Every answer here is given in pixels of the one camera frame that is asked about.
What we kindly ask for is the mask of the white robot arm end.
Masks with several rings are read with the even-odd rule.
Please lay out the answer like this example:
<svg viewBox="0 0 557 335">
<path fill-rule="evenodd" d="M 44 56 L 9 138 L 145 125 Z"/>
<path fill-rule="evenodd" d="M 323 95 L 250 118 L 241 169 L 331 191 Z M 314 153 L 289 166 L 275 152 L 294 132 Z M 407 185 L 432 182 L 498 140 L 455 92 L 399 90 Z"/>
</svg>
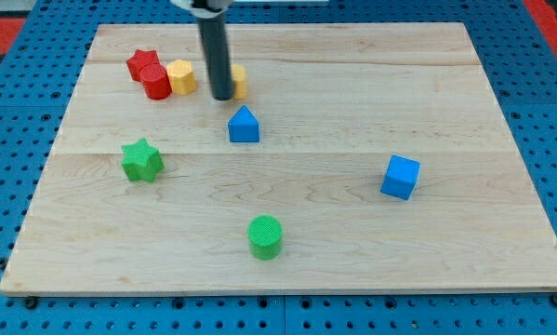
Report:
<svg viewBox="0 0 557 335">
<path fill-rule="evenodd" d="M 233 0 L 170 0 L 176 7 L 189 11 L 198 19 L 213 19 L 223 14 Z"/>
</svg>

